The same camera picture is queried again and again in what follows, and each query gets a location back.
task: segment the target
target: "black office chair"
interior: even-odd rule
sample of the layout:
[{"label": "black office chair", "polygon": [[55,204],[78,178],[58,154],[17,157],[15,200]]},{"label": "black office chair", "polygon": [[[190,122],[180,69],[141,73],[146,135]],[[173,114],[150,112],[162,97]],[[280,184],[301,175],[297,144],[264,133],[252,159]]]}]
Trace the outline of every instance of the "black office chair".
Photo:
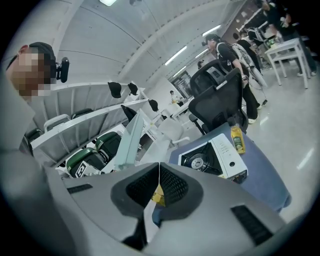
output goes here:
[{"label": "black office chair", "polygon": [[201,128],[200,125],[198,124],[198,118],[194,114],[189,115],[189,120],[195,124],[195,126],[199,129],[202,135],[206,135],[203,128]]},{"label": "black office chair", "polygon": [[190,87],[195,98],[190,102],[189,110],[205,124],[208,132],[233,118],[245,133],[248,117],[242,110],[240,70],[235,68],[224,75],[218,62],[211,61],[191,78]]}]

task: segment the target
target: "white floor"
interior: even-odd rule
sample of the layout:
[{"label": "white floor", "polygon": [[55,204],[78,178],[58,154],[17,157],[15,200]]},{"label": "white floor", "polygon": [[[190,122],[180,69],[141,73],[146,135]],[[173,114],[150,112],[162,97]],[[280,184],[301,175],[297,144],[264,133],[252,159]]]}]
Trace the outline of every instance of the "white floor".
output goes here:
[{"label": "white floor", "polygon": [[[309,209],[319,189],[320,70],[308,80],[309,88],[305,89],[303,78],[297,77],[295,63],[288,63],[285,68],[287,78],[279,70],[282,86],[273,70],[263,72],[269,86],[264,89],[268,102],[259,110],[258,121],[249,125],[247,135],[269,158],[292,196],[291,204],[280,213],[289,222]],[[262,103],[262,91],[252,91]],[[201,136],[196,127],[188,126],[186,136],[192,141]]]}]

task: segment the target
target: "ceiling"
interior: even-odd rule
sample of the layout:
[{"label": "ceiling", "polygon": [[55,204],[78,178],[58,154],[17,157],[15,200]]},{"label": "ceiling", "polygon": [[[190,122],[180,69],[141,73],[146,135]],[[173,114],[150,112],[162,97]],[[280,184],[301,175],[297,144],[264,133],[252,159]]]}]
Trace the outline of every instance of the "ceiling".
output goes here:
[{"label": "ceiling", "polygon": [[[202,34],[227,30],[246,0],[43,0],[9,46],[2,64],[23,44],[51,44],[57,61],[70,61],[68,83],[134,81],[140,87],[170,79],[195,61]],[[169,60],[187,46],[169,65]]]},{"label": "ceiling", "polygon": [[[84,0],[66,30],[59,55],[70,76],[91,73],[134,81],[141,87],[168,79],[205,47],[202,34],[222,24],[222,33],[245,0],[117,0],[106,6]],[[168,66],[164,63],[187,46]]]}]

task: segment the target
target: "black stove burner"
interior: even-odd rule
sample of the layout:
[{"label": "black stove burner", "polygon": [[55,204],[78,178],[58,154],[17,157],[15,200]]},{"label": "black stove burner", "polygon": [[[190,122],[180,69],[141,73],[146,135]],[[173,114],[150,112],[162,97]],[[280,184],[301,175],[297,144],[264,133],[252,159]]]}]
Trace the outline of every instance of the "black stove burner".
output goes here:
[{"label": "black stove burner", "polygon": [[223,174],[216,152],[210,142],[182,155],[181,165],[200,172],[214,175]]},{"label": "black stove burner", "polygon": [[189,168],[205,172],[209,165],[209,159],[204,153],[196,153],[189,158],[186,165]]}]

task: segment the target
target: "yellow bottle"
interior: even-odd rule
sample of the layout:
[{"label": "yellow bottle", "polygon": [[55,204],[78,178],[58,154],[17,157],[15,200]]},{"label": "yellow bottle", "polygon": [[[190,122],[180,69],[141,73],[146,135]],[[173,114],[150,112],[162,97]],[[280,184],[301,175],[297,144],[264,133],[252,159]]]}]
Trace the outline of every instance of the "yellow bottle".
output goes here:
[{"label": "yellow bottle", "polygon": [[231,126],[231,138],[234,144],[236,151],[239,154],[243,154],[246,152],[246,146],[244,142],[244,137],[242,135],[242,131],[239,127],[239,124],[235,123]]}]

